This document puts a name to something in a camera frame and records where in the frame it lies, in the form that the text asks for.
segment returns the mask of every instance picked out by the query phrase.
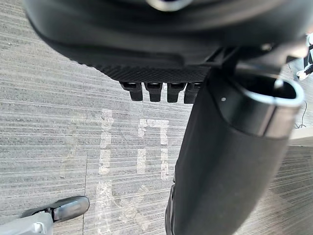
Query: road marking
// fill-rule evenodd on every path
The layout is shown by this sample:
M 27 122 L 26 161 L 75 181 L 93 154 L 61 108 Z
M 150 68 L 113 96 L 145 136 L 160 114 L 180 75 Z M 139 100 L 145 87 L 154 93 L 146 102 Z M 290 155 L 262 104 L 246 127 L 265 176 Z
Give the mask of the road marking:
M 112 139 L 112 110 L 103 109 L 101 116 L 97 117 L 101 123 L 101 140 L 100 140 L 100 157 L 99 171 L 102 175 L 101 180 L 97 184 L 96 203 L 95 203 L 95 227 L 99 235 L 111 234 L 111 206 L 112 206 L 112 180 L 107 180 L 110 172 L 111 150 L 107 149 L 111 145 Z
M 137 174 L 146 172 L 146 149 L 137 150 Z
M 160 128 L 160 143 L 168 145 L 167 129 L 168 120 L 140 119 L 138 124 L 138 136 L 144 137 L 147 127 Z M 145 173 L 146 168 L 146 150 L 137 150 L 137 173 Z M 168 149 L 161 148 L 161 179 L 168 180 Z

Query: black cylindrical tube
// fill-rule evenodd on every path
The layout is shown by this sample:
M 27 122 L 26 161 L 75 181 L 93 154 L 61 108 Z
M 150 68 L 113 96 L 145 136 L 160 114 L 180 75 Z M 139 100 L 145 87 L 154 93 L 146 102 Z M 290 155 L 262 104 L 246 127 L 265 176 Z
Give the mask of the black cylindrical tube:
M 297 84 L 278 83 L 233 82 L 212 71 L 176 164 L 168 235 L 231 235 L 248 217 L 281 163 L 303 101 Z

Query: ground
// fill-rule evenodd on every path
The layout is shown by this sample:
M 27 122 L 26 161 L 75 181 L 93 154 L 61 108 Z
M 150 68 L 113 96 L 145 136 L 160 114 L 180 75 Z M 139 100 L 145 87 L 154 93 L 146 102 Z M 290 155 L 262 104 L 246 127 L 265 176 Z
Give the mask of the ground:
M 0 7 L 0 224 L 25 209 L 86 195 L 89 211 L 56 225 L 55 234 L 165 234 L 165 206 L 192 106 L 183 104 L 183 94 L 167 103 L 166 87 L 160 103 L 151 103 L 146 91 L 143 102 L 132 102 L 118 82 L 42 42 L 19 0 L 0 0 Z M 293 66 L 301 62 L 282 75 L 292 79 Z M 311 125 L 313 83 L 301 85 L 304 124 Z M 291 148 L 237 233 L 291 235 L 302 226 L 310 234 L 311 161 L 311 149 Z

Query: pavement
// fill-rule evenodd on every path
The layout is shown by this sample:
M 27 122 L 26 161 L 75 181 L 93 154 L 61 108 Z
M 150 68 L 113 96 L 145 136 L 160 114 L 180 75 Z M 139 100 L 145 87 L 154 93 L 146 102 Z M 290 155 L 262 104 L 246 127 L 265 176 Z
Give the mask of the pavement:
M 164 212 L 192 105 L 132 102 L 119 83 L 53 51 L 21 1 L 0 0 L 0 224 L 86 195 L 90 209 L 56 235 L 165 234 Z M 305 87 L 311 87 L 311 80 Z M 305 115 L 311 123 L 311 109 Z M 312 230 L 312 148 L 289 149 L 244 234 Z

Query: black rubber cover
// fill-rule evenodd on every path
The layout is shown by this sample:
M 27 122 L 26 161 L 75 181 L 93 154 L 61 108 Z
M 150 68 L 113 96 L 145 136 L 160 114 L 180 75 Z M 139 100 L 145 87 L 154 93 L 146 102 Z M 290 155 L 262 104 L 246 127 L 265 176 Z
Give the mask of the black rubber cover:
M 233 234 L 266 190 L 287 146 L 287 139 L 229 126 L 210 89 L 208 82 L 198 93 L 175 168 L 175 235 Z
M 201 82 L 218 48 L 293 41 L 313 20 L 312 0 L 194 0 L 172 13 L 145 0 L 23 2 L 52 48 L 127 82 Z

